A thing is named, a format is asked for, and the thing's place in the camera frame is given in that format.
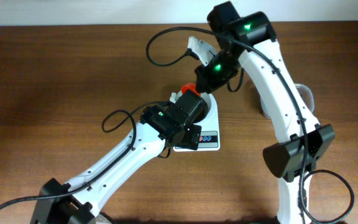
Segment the orange measuring scoop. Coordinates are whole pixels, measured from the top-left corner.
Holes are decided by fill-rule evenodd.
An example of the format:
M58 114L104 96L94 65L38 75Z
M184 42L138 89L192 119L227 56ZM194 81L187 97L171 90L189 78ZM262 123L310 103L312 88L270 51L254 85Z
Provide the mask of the orange measuring scoop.
M187 91L191 91L194 94L201 96L201 93L196 91L196 84L195 83L187 83L181 87L181 93L185 94Z

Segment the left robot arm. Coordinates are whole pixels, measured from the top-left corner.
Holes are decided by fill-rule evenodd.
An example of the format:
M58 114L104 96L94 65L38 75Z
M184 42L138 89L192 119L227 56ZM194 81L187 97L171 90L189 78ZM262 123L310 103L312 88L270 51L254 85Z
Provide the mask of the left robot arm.
M201 150L208 139L202 130L217 104L211 94L187 90L139 109L130 133L96 164L64 184L51 179L41 188L32 223L96 223L113 193L164 149Z

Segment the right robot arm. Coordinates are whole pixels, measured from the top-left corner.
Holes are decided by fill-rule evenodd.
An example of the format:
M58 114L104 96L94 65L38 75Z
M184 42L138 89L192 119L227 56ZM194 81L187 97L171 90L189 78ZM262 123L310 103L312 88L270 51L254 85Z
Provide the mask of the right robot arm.
M332 143L331 125L320 125L306 106L283 61L280 44L263 12L241 17L231 2L214 6L207 16L220 52L199 54L196 91L212 93L237 69L253 81L267 109L277 143L263 150L264 161L278 179L279 223L317 223L308 211L310 179L316 163Z

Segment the white round bowl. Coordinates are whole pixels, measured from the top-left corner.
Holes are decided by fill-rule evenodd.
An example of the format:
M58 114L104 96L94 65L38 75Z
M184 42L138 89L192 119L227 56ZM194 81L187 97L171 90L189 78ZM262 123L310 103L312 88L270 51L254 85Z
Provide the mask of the white round bowl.
M170 101L176 103L177 100L182 96L182 93L181 93L181 91L178 91L178 92L175 94L175 96L174 96L173 94L174 94L174 93L172 93L173 99L171 99ZM206 104L207 104L208 107L209 107L209 111L208 111L208 114L209 114L209 112L211 111L211 107L212 107L212 99L211 99L211 96L210 96L210 94L202 93L202 94L201 94L201 97L202 97L202 99L204 99L204 101L206 102Z

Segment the white digital kitchen scale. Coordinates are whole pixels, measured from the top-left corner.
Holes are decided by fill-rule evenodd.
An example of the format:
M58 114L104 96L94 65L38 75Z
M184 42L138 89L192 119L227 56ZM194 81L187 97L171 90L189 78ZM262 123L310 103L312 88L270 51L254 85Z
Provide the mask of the white digital kitchen scale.
M176 152L201 152L201 151L217 151L220 149L220 132L219 132L219 116L218 106L216 100L212 94L211 111L208 117L202 122L195 123L195 125L201 126L200 140L197 150L185 149L181 147L174 147Z

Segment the clear plastic food container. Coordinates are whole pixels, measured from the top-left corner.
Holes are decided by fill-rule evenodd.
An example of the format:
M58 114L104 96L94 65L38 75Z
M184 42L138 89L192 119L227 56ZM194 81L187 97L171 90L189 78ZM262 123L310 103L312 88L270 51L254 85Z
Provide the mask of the clear plastic food container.
M313 113L315 106L312 91L306 85L300 83L296 83L295 87L298 90L298 93L300 94L301 99L304 101L307 108L310 110L311 113ZM260 99L260 103L264 117L270 119L268 109L262 99Z

